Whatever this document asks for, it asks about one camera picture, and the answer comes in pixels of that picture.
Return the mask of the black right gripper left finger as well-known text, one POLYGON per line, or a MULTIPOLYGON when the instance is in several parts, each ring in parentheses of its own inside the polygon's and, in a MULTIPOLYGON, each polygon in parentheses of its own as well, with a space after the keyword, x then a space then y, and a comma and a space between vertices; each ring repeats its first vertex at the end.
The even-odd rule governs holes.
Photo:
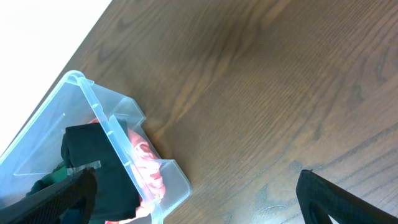
POLYGON ((95 206, 98 181, 93 168, 1 210, 1 223, 88 223, 95 206))

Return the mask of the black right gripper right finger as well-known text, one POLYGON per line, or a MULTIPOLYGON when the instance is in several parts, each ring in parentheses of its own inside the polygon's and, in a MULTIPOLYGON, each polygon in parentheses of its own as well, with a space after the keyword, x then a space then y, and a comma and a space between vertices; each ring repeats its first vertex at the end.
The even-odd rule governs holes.
POLYGON ((361 200, 312 170, 302 170, 296 195, 305 223, 397 223, 397 217, 361 200))

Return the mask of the dark green cloth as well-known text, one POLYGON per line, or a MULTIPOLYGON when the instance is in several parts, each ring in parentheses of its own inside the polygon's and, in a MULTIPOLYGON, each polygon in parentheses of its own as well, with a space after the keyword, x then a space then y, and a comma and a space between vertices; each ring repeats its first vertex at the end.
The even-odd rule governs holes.
POLYGON ((41 181, 45 185, 52 185, 54 183, 62 181, 67 177, 67 168, 65 167, 65 163, 61 162, 51 173, 42 177, 41 181))

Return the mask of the dark navy garment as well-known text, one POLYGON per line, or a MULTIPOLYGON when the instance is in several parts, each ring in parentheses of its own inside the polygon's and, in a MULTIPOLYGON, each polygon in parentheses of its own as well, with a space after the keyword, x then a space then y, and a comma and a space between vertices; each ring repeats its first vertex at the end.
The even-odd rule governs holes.
POLYGON ((29 196, 41 191, 42 189, 45 189, 46 187, 47 187, 47 184, 45 182, 43 182, 42 180, 38 180, 34 183, 32 188, 30 189, 30 191, 27 192, 25 196, 29 197, 29 196))

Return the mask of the black ribbed garment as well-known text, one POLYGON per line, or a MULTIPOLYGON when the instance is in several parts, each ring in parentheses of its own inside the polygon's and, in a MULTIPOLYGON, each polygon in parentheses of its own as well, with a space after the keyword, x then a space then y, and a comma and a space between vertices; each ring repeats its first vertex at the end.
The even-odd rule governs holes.
POLYGON ((99 123, 67 127, 61 156, 70 171, 95 169, 98 191, 93 220, 118 221, 136 216, 140 195, 99 123))

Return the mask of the clear plastic storage bin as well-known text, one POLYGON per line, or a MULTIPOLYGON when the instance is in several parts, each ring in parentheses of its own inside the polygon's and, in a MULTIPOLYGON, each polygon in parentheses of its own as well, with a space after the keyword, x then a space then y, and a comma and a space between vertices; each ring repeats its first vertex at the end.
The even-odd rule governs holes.
MULTIPOLYGON (((95 84, 80 71, 67 72, 1 155, 1 208, 24 198, 34 182, 62 162, 61 146, 67 127, 98 121, 122 165, 127 166, 135 158, 127 154, 132 145, 126 129, 149 143, 142 129, 145 119, 132 98, 95 84)), ((166 189, 159 207, 164 222, 191 195, 192 187, 175 160, 161 159, 153 146, 150 149, 161 163, 166 189)), ((138 223, 162 224, 146 220, 138 223)))

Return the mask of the orange garment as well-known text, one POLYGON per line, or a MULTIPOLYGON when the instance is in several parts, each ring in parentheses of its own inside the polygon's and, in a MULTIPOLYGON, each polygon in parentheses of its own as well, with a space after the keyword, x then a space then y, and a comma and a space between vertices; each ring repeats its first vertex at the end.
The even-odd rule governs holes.
POLYGON ((136 208, 134 218, 118 221, 93 220, 91 218, 90 223, 138 223, 144 220, 152 223, 163 222, 163 212, 159 207, 166 189, 160 173, 161 163, 150 149, 149 143, 141 135, 130 128, 127 128, 126 131, 132 145, 132 148, 127 150, 127 154, 135 158, 135 161, 124 168, 140 195, 140 206, 136 208))

